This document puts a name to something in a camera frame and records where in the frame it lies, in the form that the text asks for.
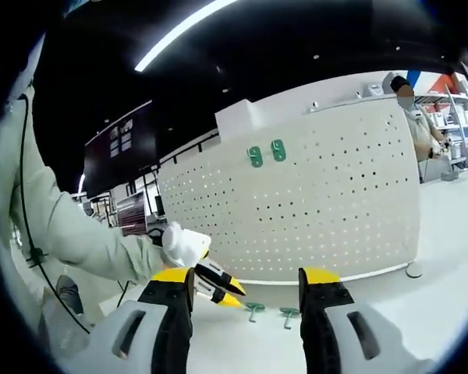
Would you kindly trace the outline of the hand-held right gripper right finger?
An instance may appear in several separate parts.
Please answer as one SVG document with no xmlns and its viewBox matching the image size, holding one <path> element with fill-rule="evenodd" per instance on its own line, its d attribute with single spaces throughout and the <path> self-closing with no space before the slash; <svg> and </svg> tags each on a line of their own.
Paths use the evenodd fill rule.
<svg viewBox="0 0 468 374">
<path fill-rule="evenodd" d="M 401 330 L 376 309 L 354 302 L 340 277 L 299 268 L 300 337 L 308 373 L 432 373 L 402 342 Z"/>
</svg>

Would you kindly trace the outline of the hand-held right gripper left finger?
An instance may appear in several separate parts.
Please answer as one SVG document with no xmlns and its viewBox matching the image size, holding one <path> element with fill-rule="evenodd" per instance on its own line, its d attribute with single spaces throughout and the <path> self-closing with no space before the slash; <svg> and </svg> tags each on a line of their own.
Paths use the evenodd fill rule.
<svg viewBox="0 0 468 374">
<path fill-rule="evenodd" d="M 194 270 L 167 269 L 90 333 L 69 373 L 185 373 L 193 335 Z"/>
</svg>

